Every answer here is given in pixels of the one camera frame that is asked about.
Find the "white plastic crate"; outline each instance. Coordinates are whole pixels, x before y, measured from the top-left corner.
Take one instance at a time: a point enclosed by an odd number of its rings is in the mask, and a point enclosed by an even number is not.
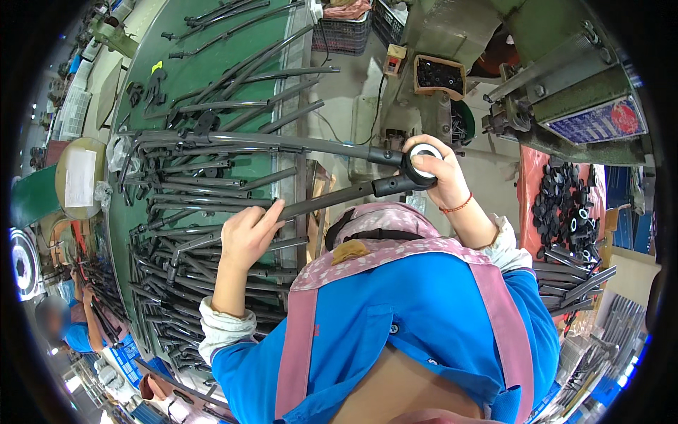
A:
[[[69,90],[73,88],[80,88],[83,91],[86,90],[87,80],[89,79],[89,73],[92,71],[93,66],[94,63],[82,60],[80,62],[80,66],[78,66],[78,70],[75,72],[75,75],[73,76],[73,80],[71,81],[71,86]]]
[[[91,99],[92,93],[71,87],[62,108],[63,124],[59,140],[74,140],[82,135],[87,106]]]

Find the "green machine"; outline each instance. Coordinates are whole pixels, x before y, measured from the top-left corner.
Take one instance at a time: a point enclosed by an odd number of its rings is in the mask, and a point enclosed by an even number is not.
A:
[[[501,65],[500,84],[484,97],[483,132],[570,161],[654,166],[642,82],[577,0],[415,2],[403,34],[407,56],[384,91],[382,140],[394,131],[412,135],[420,121],[422,132],[449,141],[449,96],[415,94],[413,60],[424,54],[470,70],[501,24],[520,64]]]
[[[94,16],[89,22],[89,33],[96,41],[108,47],[108,50],[115,50],[128,58],[134,56],[136,48],[139,47],[139,43],[125,34],[122,22],[114,16],[100,14]]]

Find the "blue shirt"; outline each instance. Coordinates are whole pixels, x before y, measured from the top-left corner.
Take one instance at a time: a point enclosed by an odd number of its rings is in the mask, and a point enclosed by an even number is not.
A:
[[[558,334],[532,272],[511,271],[504,281],[530,340],[537,405],[555,378]],[[455,256],[413,255],[323,286],[315,323],[307,397],[283,417],[288,423],[327,423],[386,342],[459,385],[481,408],[488,404],[488,418],[513,422],[517,416],[520,388],[504,386],[480,291],[468,265]],[[245,339],[212,355],[212,373],[243,424],[274,420],[286,324],[261,343]]]
[[[68,304],[69,308],[74,307],[78,304],[74,298],[71,299],[71,303]],[[68,332],[64,341],[68,343],[68,346],[71,347],[76,352],[80,353],[89,353],[94,352],[92,349],[92,344],[89,342],[89,328],[87,327],[86,322],[73,322],[71,326],[68,327]],[[102,338],[102,344],[106,347],[106,341]]]

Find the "red string bracelet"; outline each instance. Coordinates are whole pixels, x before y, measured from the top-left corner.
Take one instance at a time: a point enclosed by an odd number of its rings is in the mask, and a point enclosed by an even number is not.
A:
[[[443,209],[443,208],[438,207],[438,209],[440,209],[440,212],[442,212],[444,214],[449,214],[450,212],[458,211],[459,209],[468,205],[468,203],[471,201],[472,198],[473,198],[473,193],[471,193],[471,195],[468,197],[468,199],[461,206],[457,206],[456,208],[453,208],[453,209]]]

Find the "power cord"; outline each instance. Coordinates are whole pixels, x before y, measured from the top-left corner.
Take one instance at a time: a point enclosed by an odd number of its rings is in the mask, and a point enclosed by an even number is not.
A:
[[[362,143],[357,143],[357,145],[359,146],[369,143],[374,138],[374,134],[372,134],[372,132],[374,131],[374,124],[377,123],[377,117],[379,116],[379,103],[381,102],[381,90],[385,80],[386,74],[383,74],[382,80],[379,83],[379,92],[377,93],[377,107],[376,110],[374,111],[374,120],[372,121],[372,128],[370,128],[370,137],[367,140],[363,141]]]
[[[327,56],[325,56],[325,60],[323,61],[323,64],[320,65],[320,67],[325,66],[325,63],[329,62],[330,59],[330,46],[327,44],[327,36],[325,35],[325,27],[323,26],[323,20],[318,19],[318,23],[320,24],[320,31],[323,33],[323,42],[325,43],[325,51],[327,52]]]
[[[337,135],[337,133],[334,131],[334,128],[332,127],[332,124],[330,124],[330,122],[327,120],[327,118],[325,118],[323,115],[321,115],[320,112],[318,112],[318,111],[313,111],[313,112],[314,112],[316,115],[318,115],[318,117],[319,117],[320,119],[322,119],[323,121],[325,121],[325,123],[327,124],[328,127],[330,127],[330,131],[332,131],[332,134],[334,135],[335,140],[337,140],[338,142],[342,142],[342,141],[341,141],[341,138],[339,138],[339,136]]]

